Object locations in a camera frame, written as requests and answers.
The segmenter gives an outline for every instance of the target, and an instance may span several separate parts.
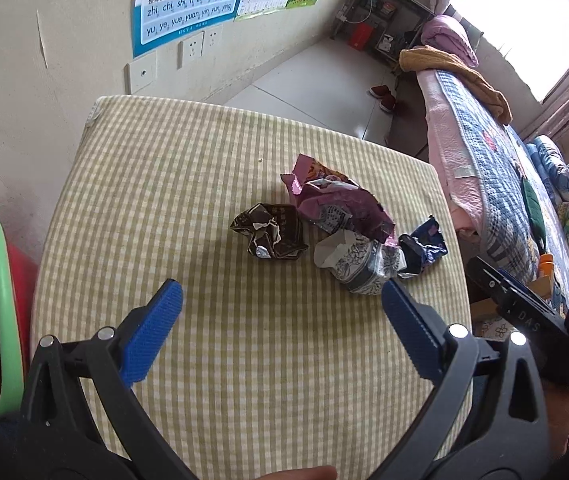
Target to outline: yellow towel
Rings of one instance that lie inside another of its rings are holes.
[[[405,72],[421,70],[446,70],[460,78],[478,101],[485,105],[489,113],[505,126],[512,121],[509,103],[485,78],[463,63],[459,57],[431,46],[417,46],[411,50],[401,50],[401,69]]]

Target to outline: silver screw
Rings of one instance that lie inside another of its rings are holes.
[[[98,330],[98,339],[109,341],[115,334],[116,331],[113,328],[110,326],[103,326],[103,328]]]
[[[40,346],[42,348],[47,348],[47,346],[51,346],[53,344],[53,336],[52,335],[45,335],[40,339]]]

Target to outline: purple snack wrapper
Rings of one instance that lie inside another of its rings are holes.
[[[397,247],[394,221],[366,189],[314,158],[298,155],[292,173],[280,175],[299,215],[329,234],[346,229]]]

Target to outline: red box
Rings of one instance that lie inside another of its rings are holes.
[[[366,23],[360,23],[354,30],[354,33],[349,38],[349,45],[355,48],[356,50],[362,50],[371,35],[373,34],[373,27],[371,25],[367,25]]]

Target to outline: pillow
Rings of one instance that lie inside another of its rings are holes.
[[[527,144],[527,153],[529,154],[529,158],[531,159],[533,167],[540,176],[540,180],[542,180],[543,184],[545,184],[545,191],[547,192],[549,200],[551,200],[551,203],[555,208],[556,206],[558,206],[558,204],[560,204],[560,202],[562,202],[562,198],[558,194],[558,191],[556,191],[556,188],[551,183],[551,180],[549,179],[549,174],[547,173],[547,170],[545,170],[545,167],[543,166],[543,163],[540,160],[540,154],[538,153],[538,149],[536,148],[535,144],[531,144],[531,142]]]
[[[562,158],[558,146],[547,136],[533,140],[549,179],[565,202],[569,202],[569,166]]]
[[[422,27],[420,41],[424,45],[458,56],[472,68],[478,66],[478,58],[469,44],[465,29],[451,16],[440,15],[426,22]]]

